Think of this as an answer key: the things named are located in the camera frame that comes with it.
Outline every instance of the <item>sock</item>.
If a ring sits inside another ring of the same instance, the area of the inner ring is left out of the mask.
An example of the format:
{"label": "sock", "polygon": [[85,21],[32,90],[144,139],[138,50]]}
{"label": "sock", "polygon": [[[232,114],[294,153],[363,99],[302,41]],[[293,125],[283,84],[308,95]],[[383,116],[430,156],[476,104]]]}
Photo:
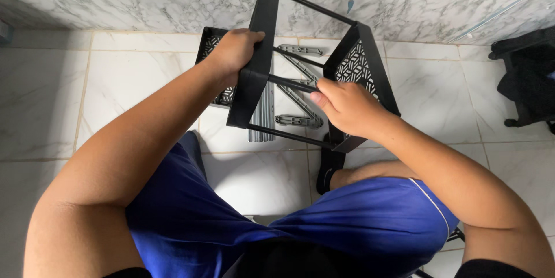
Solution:
{"label": "sock", "polygon": [[[329,141],[330,134],[327,133],[323,137],[323,140]],[[330,190],[331,176],[333,176],[337,170],[341,170],[343,168],[345,155],[346,154],[344,153],[338,153],[322,147],[320,171],[318,172],[318,178],[316,179],[316,190],[320,195],[323,195]]]}

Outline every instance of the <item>patterned plastic panel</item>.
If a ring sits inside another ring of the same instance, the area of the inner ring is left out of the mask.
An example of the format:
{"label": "patterned plastic panel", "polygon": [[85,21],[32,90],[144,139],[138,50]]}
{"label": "patterned plastic panel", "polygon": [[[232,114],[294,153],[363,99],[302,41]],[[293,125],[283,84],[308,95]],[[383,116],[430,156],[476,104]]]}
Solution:
{"label": "patterned plastic panel", "polygon": [[[206,41],[206,44],[204,45],[203,59],[208,57],[208,55],[214,50],[214,48],[218,46],[219,42],[220,42],[219,36],[214,35],[208,38],[208,40]],[[223,92],[221,92],[221,94],[218,97],[216,97],[216,99],[212,101],[212,103],[215,105],[222,105],[222,106],[229,107],[232,104],[234,91],[235,91],[235,88],[233,87],[226,88]]]}
{"label": "patterned plastic panel", "polygon": [[370,75],[368,62],[364,57],[364,49],[362,41],[359,41],[355,47],[351,49],[347,57],[341,62],[335,72],[335,79],[339,82],[356,82],[364,86],[376,99],[376,86]]}

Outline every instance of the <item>white tile floor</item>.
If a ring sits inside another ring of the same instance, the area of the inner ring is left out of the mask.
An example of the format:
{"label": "white tile floor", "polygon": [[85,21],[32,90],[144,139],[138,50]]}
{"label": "white tile floor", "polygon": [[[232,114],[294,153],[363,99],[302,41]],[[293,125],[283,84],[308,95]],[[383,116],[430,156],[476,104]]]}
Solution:
{"label": "white tile floor", "polygon": [[[191,34],[17,31],[0,49],[0,268],[21,275],[26,224],[42,191],[93,133],[194,65]],[[320,47],[325,62],[336,39],[276,38],[276,45]],[[403,118],[490,168],[530,205],[555,246],[555,136],[545,124],[503,126],[517,118],[497,93],[502,62],[488,47],[377,42]],[[274,73],[299,79],[281,56]],[[302,112],[274,90],[276,114]],[[225,109],[208,107],[191,128],[201,136],[208,180],[245,215],[293,212],[318,198],[319,152],[276,138],[249,143],[225,126]],[[320,139],[324,130],[277,126]],[[346,166],[395,158],[373,142],[348,154]],[[449,242],[424,269],[453,277],[463,244]]]}

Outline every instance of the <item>person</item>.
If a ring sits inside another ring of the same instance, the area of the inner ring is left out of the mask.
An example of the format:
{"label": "person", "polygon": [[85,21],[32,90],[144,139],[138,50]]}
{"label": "person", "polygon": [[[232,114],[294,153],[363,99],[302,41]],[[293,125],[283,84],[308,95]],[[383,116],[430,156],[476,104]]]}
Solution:
{"label": "person", "polygon": [[202,62],[94,134],[33,212],[24,277],[407,277],[459,220],[457,277],[555,275],[528,206],[489,170],[386,111],[355,83],[321,79],[311,98],[345,133],[398,161],[343,169],[322,149],[314,204],[259,225],[208,185],[185,131],[234,86],[263,33],[228,32]]}

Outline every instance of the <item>leg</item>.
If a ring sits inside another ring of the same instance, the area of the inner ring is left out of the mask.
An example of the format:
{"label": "leg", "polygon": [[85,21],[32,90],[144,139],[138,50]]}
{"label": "leg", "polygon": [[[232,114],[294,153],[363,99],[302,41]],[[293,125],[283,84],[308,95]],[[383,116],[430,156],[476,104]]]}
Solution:
{"label": "leg", "polygon": [[135,245],[153,277],[217,277],[241,255],[244,242],[283,235],[249,221],[217,196],[193,161],[200,149],[190,134],[126,209]]}
{"label": "leg", "polygon": [[400,160],[370,163],[354,170],[342,169],[334,172],[330,180],[330,190],[337,189],[366,178],[397,177],[420,180],[419,176]]}
{"label": "leg", "polygon": [[377,276],[402,277],[430,261],[458,224],[400,161],[329,171],[324,159],[322,167],[332,190],[270,227],[349,253]]}

